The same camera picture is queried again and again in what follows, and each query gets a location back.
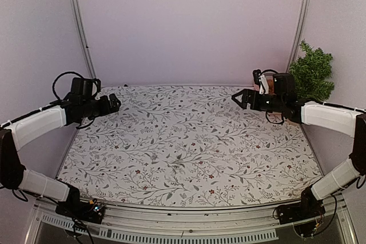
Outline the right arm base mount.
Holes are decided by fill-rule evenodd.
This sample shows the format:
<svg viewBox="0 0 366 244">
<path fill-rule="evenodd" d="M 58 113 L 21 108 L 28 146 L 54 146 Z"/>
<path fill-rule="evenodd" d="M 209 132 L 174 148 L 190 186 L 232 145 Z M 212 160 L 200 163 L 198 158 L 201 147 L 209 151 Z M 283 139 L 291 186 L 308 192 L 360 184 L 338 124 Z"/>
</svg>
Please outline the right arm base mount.
<svg viewBox="0 0 366 244">
<path fill-rule="evenodd" d="M 322 201 L 297 202 L 279 205 L 273 218 L 281 225 L 292 223 L 295 233 L 302 238 L 313 237 L 324 222 L 325 207 Z"/>
</svg>

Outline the small green christmas tree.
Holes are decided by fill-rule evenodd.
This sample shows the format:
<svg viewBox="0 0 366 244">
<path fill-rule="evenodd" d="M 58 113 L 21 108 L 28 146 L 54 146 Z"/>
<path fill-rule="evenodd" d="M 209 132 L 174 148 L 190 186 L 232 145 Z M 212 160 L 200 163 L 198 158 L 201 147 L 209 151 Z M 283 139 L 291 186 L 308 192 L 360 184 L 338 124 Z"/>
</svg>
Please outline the small green christmas tree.
<svg viewBox="0 0 366 244">
<path fill-rule="evenodd" d="M 305 40 L 301 41 L 300 49 L 304 56 L 299 56 L 289 67 L 295 79 L 296 93 L 299 98 L 326 101 L 334 91 L 335 84 L 331 81 L 331 53 L 321 48 L 313 48 Z"/>
</svg>

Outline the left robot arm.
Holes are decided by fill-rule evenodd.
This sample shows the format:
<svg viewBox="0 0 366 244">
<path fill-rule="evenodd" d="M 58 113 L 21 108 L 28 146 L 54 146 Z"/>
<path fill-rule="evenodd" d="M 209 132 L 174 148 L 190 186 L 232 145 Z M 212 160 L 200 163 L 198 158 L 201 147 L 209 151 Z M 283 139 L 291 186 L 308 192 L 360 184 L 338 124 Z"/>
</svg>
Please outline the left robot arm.
<svg viewBox="0 0 366 244">
<path fill-rule="evenodd" d="M 37 138 L 71 124 L 83 129 L 82 122 L 104 117 L 119 111 L 121 101 L 115 94 L 99 96 L 101 81 L 74 76 L 70 91 L 61 98 L 52 84 L 55 101 L 28 114 L 1 124 L 1 188 L 27 191 L 32 194 L 63 202 L 63 209 L 73 218 L 85 213 L 79 190 L 44 174 L 27 169 L 21 164 L 18 152 Z"/>
</svg>

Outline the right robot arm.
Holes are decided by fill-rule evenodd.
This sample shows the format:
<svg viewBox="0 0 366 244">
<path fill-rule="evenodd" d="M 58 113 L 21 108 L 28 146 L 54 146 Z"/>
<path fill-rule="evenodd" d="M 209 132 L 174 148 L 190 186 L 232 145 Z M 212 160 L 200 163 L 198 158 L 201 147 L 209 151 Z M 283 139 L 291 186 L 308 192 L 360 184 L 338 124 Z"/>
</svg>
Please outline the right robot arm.
<svg viewBox="0 0 366 244">
<path fill-rule="evenodd" d="M 276 71 L 272 71 L 272 74 L 272 94 L 264 72 L 255 70 L 253 78 L 259 89 L 243 89 L 232 95 L 232 100 L 242 109 L 250 108 L 267 114 L 280 113 L 283 120 L 323 127 L 353 138 L 349 157 L 302 192 L 303 201 L 296 205 L 295 211 L 298 217 L 307 219 L 317 211 L 317 201 L 345 189 L 365 175 L 365 110 L 299 98 L 293 75 Z"/>
</svg>

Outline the floral patterned table mat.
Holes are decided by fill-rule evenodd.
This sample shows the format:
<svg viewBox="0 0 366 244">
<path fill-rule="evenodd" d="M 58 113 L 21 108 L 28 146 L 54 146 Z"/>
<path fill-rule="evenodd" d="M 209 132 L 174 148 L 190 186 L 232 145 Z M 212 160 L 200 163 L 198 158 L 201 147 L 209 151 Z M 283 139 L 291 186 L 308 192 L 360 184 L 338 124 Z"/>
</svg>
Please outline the floral patterned table mat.
<svg viewBox="0 0 366 244">
<path fill-rule="evenodd" d="M 322 175 L 299 126 L 241 109 L 233 86 L 106 87 L 119 112 L 80 130 L 58 179 L 85 198 L 167 207 L 297 199 Z"/>
</svg>

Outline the pink plastic basket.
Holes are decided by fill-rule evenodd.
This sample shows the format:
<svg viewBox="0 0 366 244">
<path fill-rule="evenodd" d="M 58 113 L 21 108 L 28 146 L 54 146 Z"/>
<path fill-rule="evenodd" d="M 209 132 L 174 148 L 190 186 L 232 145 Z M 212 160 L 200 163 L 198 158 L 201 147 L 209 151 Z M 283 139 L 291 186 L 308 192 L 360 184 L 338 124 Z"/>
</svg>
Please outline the pink plastic basket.
<svg viewBox="0 0 366 244">
<path fill-rule="evenodd" d="M 262 75 L 259 78 L 259 83 L 257 84 L 255 81 L 253 81 L 253 87 L 256 91 L 258 91 L 260 94 L 269 94 L 274 95 L 274 82 L 272 77 L 267 77 L 265 75 Z"/>
</svg>

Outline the front aluminium rail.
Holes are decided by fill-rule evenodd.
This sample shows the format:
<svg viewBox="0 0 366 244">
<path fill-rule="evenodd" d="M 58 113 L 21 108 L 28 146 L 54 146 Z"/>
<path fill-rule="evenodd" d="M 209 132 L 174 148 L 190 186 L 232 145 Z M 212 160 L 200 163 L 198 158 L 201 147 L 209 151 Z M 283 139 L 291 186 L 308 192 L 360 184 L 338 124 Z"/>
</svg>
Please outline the front aluminium rail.
<svg viewBox="0 0 366 244">
<path fill-rule="evenodd" d="M 101 223 L 74 226 L 55 204 L 37 200 L 26 243 L 360 243 L 341 194 L 324 200 L 323 216 L 282 224 L 277 204 L 154 207 L 108 202 Z"/>
</svg>

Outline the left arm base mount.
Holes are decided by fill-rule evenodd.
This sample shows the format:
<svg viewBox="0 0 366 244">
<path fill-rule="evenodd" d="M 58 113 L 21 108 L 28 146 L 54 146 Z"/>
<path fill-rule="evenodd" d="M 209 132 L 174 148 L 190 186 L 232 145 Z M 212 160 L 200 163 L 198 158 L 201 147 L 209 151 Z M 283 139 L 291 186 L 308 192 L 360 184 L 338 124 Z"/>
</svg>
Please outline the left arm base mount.
<svg viewBox="0 0 366 244">
<path fill-rule="evenodd" d="M 105 215 L 105 204 L 96 199 L 88 202 L 80 200 L 59 202 L 55 212 L 80 221 L 101 224 Z"/>
</svg>

